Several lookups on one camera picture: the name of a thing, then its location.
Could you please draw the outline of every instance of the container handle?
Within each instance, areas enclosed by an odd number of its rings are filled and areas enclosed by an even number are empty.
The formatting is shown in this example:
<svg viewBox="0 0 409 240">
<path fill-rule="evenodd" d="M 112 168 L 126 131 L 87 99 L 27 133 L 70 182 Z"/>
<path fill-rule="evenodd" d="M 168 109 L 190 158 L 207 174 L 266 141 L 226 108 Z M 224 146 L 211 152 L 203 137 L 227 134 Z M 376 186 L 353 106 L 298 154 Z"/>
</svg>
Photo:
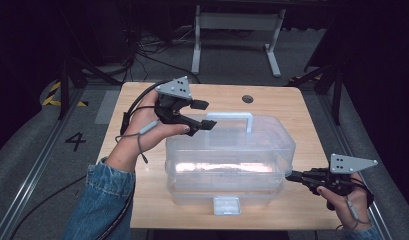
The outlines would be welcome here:
<svg viewBox="0 0 409 240">
<path fill-rule="evenodd" d="M 253 115 L 250 112 L 209 112 L 205 119 L 247 119 L 247 132 L 253 128 Z"/>
</svg>

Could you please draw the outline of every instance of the finger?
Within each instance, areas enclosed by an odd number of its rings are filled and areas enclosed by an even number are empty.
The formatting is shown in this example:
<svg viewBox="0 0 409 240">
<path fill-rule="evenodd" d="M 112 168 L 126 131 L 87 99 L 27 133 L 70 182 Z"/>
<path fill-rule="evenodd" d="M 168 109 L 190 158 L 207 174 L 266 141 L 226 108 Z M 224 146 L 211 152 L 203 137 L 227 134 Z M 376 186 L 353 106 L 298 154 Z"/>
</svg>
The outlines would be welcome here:
<svg viewBox="0 0 409 240">
<path fill-rule="evenodd" d="M 318 187 L 317 192 L 322 196 L 324 199 L 328 200 L 332 205 L 335 207 L 344 203 L 344 197 L 332 192 L 331 190 L 325 187 Z"/>
<path fill-rule="evenodd" d="M 164 138 L 189 132 L 189 126 L 184 124 L 161 124 Z"/>
</svg>

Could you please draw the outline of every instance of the hand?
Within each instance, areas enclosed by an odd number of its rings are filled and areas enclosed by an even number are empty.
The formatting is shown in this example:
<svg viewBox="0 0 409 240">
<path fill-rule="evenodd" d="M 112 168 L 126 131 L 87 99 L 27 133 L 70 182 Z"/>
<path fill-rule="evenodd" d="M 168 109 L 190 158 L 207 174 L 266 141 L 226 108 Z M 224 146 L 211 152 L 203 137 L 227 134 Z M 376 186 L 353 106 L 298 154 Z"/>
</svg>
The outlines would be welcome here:
<svg viewBox="0 0 409 240">
<path fill-rule="evenodd" d="M 361 177 L 358 173 L 353 173 L 350 177 L 361 181 Z M 348 195 L 348 200 L 352 202 L 356 209 L 360 222 L 354 219 L 351 214 L 346 197 L 337 195 L 325 187 L 318 187 L 317 191 L 323 198 L 335 206 L 336 214 L 345 229 L 365 230 L 371 227 L 369 216 L 367 214 L 367 193 L 365 190 L 359 187 L 354 187 L 354 191 Z"/>
<path fill-rule="evenodd" d="M 138 108 L 155 106 L 158 99 L 158 93 L 152 90 L 144 96 L 139 103 Z M 136 134 L 143 127 L 149 123 L 157 120 L 154 108 L 138 109 L 132 116 L 129 127 L 126 129 L 124 135 Z M 150 131 L 140 136 L 140 144 L 142 151 L 148 151 L 154 148 L 163 139 L 187 133 L 189 131 L 188 125 L 183 124 L 163 124 L 158 122 L 157 125 Z M 138 145 L 138 136 L 121 138 L 116 147 L 111 152 L 105 164 L 122 171 L 135 172 L 136 159 L 141 154 Z"/>
</svg>

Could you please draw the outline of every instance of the clear plastic container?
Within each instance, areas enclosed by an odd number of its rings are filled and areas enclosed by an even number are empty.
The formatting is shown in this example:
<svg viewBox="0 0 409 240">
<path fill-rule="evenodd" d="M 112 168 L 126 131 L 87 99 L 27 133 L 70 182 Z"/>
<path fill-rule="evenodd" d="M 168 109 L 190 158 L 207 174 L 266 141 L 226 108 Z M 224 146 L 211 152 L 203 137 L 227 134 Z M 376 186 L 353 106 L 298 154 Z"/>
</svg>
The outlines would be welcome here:
<svg viewBox="0 0 409 240">
<path fill-rule="evenodd" d="M 292 171 L 295 142 L 278 119 L 251 113 L 188 117 L 217 124 L 193 137 L 166 140 L 167 187 L 176 204 L 212 204 L 215 198 L 231 197 L 241 205 L 265 205 L 281 193 Z"/>
</svg>

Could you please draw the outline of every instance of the table leg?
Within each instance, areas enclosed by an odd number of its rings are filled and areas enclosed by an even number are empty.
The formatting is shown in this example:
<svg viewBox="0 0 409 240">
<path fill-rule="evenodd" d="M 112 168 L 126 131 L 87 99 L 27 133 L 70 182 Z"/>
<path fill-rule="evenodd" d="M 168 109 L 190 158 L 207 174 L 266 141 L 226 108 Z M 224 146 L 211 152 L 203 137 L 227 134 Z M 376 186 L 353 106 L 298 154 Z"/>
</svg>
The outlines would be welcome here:
<svg viewBox="0 0 409 240">
<path fill-rule="evenodd" d="M 200 58 L 201 58 L 201 42 L 200 42 L 200 6 L 197 6 L 195 13 L 195 45 L 194 45 L 194 55 L 192 57 L 192 70 L 194 74 L 200 72 Z"/>
<path fill-rule="evenodd" d="M 270 44 L 265 44 L 267 58 L 269 59 L 270 68 L 274 77 L 280 77 L 281 71 L 279 70 L 278 62 L 276 61 L 274 49 L 276 41 L 278 40 L 279 32 L 282 28 L 282 22 L 285 16 L 285 9 L 282 9 L 278 14 L 278 19 L 276 21 L 275 28 L 273 29 L 273 38 Z"/>
</svg>

